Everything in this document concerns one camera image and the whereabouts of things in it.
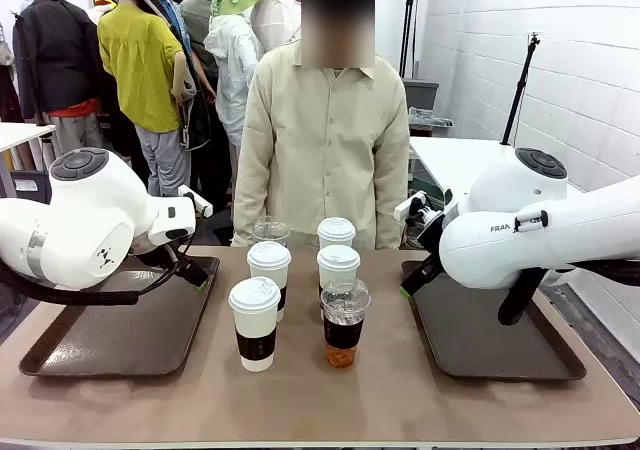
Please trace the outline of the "black tripod pole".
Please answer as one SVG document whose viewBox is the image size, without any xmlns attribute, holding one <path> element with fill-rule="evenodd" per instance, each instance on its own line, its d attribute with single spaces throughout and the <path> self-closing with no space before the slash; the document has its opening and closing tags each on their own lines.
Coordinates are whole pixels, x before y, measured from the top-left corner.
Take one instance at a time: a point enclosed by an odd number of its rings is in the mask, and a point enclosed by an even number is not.
<svg viewBox="0 0 640 450">
<path fill-rule="evenodd" d="M 540 45 L 541 40 L 540 40 L 540 34 L 538 32 L 532 32 L 531 34 L 528 35 L 528 44 L 527 44 L 527 54 L 526 54 L 526 58 L 524 60 L 524 64 L 522 66 L 522 70 L 521 70 L 521 74 L 519 77 L 519 80 L 517 82 L 516 85 L 516 91 L 514 94 L 514 98 L 511 104 L 511 108 L 508 114 L 508 118 L 507 118 L 507 122 L 506 122 L 506 126 L 502 135 L 502 139 L 500 141 L 500 144 L 503 146 L 509 146 L 510 145 L 510 140 L 511 140 L 511 133 L 512 130 L 514 128 L 514 124 L 516 122 L 516 116 L 517 113 L 519 111 L 521 102 L 522 102 L 522 98 L 524 95 L 524 90 L 526 88 L 527 85 L 527 79 L 528 79 L 528 75 L 529 75 L 529 70 L 530 70 L 530 65 L 531 65 L 531 61 L 533 59 L 533 55 L 537 49 L 537 47 Z"/>
</svg>

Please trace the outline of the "person in beige shirt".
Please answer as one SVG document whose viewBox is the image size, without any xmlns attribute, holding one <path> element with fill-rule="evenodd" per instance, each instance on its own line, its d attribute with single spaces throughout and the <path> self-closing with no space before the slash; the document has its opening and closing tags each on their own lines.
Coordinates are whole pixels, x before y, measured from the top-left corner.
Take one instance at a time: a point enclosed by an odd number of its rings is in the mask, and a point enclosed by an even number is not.
<svg viewBox="0 0 640 450">
<path fill-rule="evenodd" d="M 269 171 L 266 215 L 293 246 L 342 217 L 377 250 L 374 173 L 409 157 L 403 81 L 374 48 L 376 0 L 301 0 L 300 38 L 267 52 L 248 93 L 239 166 Z"/>
</svg>

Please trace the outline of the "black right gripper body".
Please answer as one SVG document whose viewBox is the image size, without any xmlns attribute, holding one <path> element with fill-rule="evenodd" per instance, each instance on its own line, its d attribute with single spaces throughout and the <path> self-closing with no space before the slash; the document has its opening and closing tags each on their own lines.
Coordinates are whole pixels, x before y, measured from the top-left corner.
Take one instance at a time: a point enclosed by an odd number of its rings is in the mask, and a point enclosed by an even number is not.
<svg viewBox="0 0 640 450">
<path fill-rule="evenodd" d="M 439 254 L 443 220 L 443 214 L 434 217 L 424 225 L 423 231 L 418 237 L 418 242 L 428 252 L 427 258 L 419 266 L 422 275 L 439 275 L 443 271 Z"/>
</svg>

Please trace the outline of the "dark brown plastic tray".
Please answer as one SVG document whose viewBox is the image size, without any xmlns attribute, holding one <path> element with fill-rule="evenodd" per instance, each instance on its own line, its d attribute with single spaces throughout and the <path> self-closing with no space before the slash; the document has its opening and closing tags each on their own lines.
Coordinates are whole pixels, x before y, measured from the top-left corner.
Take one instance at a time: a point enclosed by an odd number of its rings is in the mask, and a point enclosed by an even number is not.
<svg viewBox="0 0 640 450">
<path fill-rule="evenodd" d="M 206 309 L 220 260 L 197 257 L 201 287 L 171 277 L 133 306 L 68 306 L 19 363 L 43 378 L 164 376 L 185 363 Z"/>
<path fill-rule="evenodd" d="M 455 378 L 504 382 L 567 382 L 587 370 L 531 302 L 512 326 L 499 323 L 504 290 L 468 289 L 441 274 L 408 298 L 426 349 Z"/>
</svg>

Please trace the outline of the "mannequin in yellow shirt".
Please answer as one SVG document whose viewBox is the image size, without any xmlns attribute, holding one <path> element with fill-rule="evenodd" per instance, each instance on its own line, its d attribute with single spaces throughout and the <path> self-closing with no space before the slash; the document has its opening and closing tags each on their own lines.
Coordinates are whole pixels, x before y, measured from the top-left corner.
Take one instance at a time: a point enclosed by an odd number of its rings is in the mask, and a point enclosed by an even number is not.
<svg viewBox="0 0 640 450">
<path fill-rule="evenodd" d="M 120 110 L 134 124 L 150 169 L 148 192 L 173 197 L 191 170 L 181 143 L 184 48 L 158 3 L 114 1 L 97 27 L 103 67 L 116 80 Z"/>
</svg>

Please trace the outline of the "grey bin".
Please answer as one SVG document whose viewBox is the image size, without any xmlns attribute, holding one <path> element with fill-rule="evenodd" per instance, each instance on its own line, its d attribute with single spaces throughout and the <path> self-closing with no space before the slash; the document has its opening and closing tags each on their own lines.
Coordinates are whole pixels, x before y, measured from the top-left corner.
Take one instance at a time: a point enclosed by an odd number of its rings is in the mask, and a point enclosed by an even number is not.
<svg viewBox="0 0 640 450">
<path fill-rule="evenodd" d="M 426 124 L 433 117 L 438 83 L 418 79 L 403 80 L 410 124 Z"/>
</svg>

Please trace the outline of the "mannequin in grey-green top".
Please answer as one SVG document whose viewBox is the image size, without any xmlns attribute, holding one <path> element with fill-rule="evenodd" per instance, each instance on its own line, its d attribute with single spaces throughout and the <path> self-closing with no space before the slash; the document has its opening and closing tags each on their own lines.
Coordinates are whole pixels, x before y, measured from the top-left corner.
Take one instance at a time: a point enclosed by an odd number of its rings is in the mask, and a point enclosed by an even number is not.
<svg viewBox="0 0 640 450">
<path fill-rule="evenodd" d="M 183 0 L 179 7 L 190 35 L 193 52 L 198 58 L 210 90 L 215 90 L 218 81 L 218 66 L 215 57 L 205 48 L 204 39 L 209 33 L 212 0 Z"/>
</svg>

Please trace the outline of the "mannequin with green hat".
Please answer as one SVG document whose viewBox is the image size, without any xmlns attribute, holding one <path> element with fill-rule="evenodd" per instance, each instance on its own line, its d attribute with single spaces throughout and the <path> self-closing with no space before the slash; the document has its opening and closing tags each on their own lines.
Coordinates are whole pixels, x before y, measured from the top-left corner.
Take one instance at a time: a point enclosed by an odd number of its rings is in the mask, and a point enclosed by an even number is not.
<svg viewBox="0 0 640 450">
<path fill-rule="evenodd" d="M 205 49 L 218 66 L 216 111 L 229 143 L 241 145 L 248 91 L 263 55 L 246 12 L 258 0 L 211 0 Z"/>
</svg>

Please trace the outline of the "mannequin in white blouse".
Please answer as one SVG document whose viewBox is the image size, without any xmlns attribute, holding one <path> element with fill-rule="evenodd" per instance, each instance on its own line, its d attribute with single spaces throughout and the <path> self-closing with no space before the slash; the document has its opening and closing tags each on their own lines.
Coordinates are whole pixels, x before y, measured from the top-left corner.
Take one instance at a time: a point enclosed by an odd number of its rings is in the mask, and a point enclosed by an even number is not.
<svg viewBox="0 0 640 450">
<path fill-rule="evenodd" d="M 258 0 L 251 13 L 251 25 L 263 52 L 300 38 L 300 0 Z"/>
</svg>

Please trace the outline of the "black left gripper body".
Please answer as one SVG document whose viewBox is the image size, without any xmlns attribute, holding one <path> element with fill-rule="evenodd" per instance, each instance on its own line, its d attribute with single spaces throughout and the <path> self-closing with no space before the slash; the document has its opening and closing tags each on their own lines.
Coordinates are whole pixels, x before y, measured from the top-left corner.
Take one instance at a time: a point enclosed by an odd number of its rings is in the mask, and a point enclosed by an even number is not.
<svg viewBox="0 0 640 450">
<path fill-rule="evenodd" d="M 171 269 L 175 263 L 178 268 L 187 268 L 192 264 L 192 260 L 184 256 L 179 247 L 185 240 L 169 242 L 143 254 L 135 254 L 134 257 L 148 267 Z"/>
</svg>

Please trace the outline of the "white side table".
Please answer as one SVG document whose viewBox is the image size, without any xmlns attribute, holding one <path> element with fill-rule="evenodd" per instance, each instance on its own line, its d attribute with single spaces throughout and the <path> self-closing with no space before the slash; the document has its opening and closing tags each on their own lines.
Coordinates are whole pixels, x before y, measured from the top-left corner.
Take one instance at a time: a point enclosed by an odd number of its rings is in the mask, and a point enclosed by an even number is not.
<svg viewBox="0 0 640 450">
<path fill-rule="evenodd" d="M 0 122 L 0 152 L 27 143 L 56 130 L 54 125 Z"/>
</svg>

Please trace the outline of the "white paper cup black sleeve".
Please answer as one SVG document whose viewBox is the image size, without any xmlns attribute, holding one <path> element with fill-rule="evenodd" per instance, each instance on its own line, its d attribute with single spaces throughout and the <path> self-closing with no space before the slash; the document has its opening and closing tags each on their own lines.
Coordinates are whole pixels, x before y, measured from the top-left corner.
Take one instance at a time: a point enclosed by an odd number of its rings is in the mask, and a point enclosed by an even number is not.
<svg viewBox="0 0 640 450">
<path fill-rule="evenodd" d="M 324 219 L 317 227 L 319 247 L 321 249 L 331 245 L 351 247 L 356 236 L 354 225 L 342 217 Z"/>
<path fill-rule="evenodd" d="M 270 278 L 280 289 L 277 321 L 285 313 L 288 270 L 292 261 L 289 249 L 275 241 L 262 241 L 254 244 L 247 253 L 247 263 L 252 277 Z"/>
<path fill-rule="evenodd" d="M 273 363 L 280 299 L 278 285 L 267 277 L 243 280 L 229 293 L 241 364 L 250 372 Z"/>
<path fill-rule="evenodd" d="M 328 245 L 317 254 L 319 289 L 327 283 L 344 283 L 356 279 L 361 259 L 359 253 L 346 245 Z"/>
</svg>

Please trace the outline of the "mannequin in black jacket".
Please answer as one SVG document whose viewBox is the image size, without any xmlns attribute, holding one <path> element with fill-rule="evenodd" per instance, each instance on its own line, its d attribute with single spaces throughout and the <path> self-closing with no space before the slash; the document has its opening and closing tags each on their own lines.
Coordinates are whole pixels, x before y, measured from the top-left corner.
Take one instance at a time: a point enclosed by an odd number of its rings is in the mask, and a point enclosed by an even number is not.
<svg viewBox="0 0 640 450">
<path fill-rule="evenodd" d="M 64 153 L 102 148 L 103 79 L 97 27 L 88 14 L 66 0 L 34 0 L 16 17 L 13 47 L 23 118 L 46 117 Z"/>
</svg>

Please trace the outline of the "black light stand poles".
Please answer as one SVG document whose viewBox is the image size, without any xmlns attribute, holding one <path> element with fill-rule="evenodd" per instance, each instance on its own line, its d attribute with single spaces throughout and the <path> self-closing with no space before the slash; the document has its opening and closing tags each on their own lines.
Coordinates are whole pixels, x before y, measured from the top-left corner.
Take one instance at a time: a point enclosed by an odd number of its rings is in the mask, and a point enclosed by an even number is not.
<svg viewBox="0 0 640 450">
<path fill-rule="evenodd" d="M 400 52 L 400 61 L 399 61 L 399 74 L 401 77 L 405 77 L 405 72 L 406 72 L 411 28 L 412 28 L 412 23 L 415 21 L 415 18 L 413 17 L 413 12 L 414 12 L 414 7 L 416 6 L 416 1 L 417 0 L 405 0 L 401 52 Z"/>
</svg>

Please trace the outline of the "clear plastic iced coffee cup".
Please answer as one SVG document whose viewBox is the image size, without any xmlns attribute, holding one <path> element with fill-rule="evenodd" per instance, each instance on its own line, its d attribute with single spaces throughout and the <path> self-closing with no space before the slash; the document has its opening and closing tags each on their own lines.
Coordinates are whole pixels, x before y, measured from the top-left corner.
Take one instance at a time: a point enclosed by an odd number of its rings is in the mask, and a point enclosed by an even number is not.
<svg viewBox="0 0 640 450">
<path fill-rule="evenodd" d="M 266 215 L 260 217 L 251 229 L 251 237 L 254 243 L 270 241 L 287 247 L 289 236 L 289 227 L 282 219 L 275 216 Z"/>
<path fill-rule="evenodd" d="M 359 279 L 329 282 L 320 294 L 328 362 L 336 368 L 353 364 L 371 304 L 371 294 Z"/>
</svg>

